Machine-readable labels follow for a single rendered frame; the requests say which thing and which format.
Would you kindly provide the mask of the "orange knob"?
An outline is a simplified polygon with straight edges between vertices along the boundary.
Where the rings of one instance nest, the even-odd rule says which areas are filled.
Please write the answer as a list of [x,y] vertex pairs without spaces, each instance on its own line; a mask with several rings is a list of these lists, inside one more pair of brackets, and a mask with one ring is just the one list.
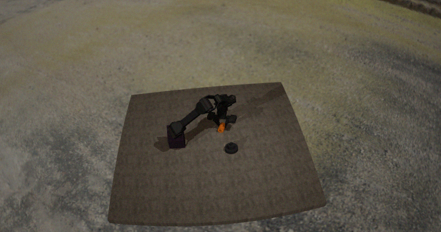
[[223,133],[224,130],[225,130],[225,123],[221,122],[218,128],[218,132]]

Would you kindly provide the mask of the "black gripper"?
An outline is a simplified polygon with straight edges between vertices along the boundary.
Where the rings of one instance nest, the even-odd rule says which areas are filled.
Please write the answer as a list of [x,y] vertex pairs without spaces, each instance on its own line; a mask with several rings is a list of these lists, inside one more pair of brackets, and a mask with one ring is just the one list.
[[227,124],[229,124],[229,123],[232,123],[232,124],[236,123],[236,119],[237,119],[236,115],[226,116],[226,114],[227,114],[226,110],[225,111],[218,111],[217,110],[217,113],[218,113],[218,115],[215,115],[215,112],[208,113],[207,120],[213,120],[217,124],[217,126],[219,126],[220,125],[219,119],[225,119],[226,120],[225,128],[226,128]]

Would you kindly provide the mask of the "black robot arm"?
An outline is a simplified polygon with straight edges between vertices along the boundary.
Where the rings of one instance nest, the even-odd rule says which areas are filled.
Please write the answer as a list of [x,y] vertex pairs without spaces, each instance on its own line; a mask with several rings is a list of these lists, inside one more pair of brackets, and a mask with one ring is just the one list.
[[[209,101],[209,99],[215,100],[215,108],[213,108],[213,105]],[[227,94],[222,95],[207,95],[199,100],[199,102],[196,104],[195,109],[188,114],[184,119],[181,121],[174,121],[172,122],[167,129],[169,130],[169,134],[173,139],[176,139],[177,137],[181,137],[183,134],[183,131],[186,130],[186,125],[191,123],[194,119],[196,119],[201,114],[210,113],[211,111],[214,111],[214,109],[217,108],[218,111],[225,111],[227,112],[228,107],[230,107],[232,104],[236,102],[235,95],[227,96]]]

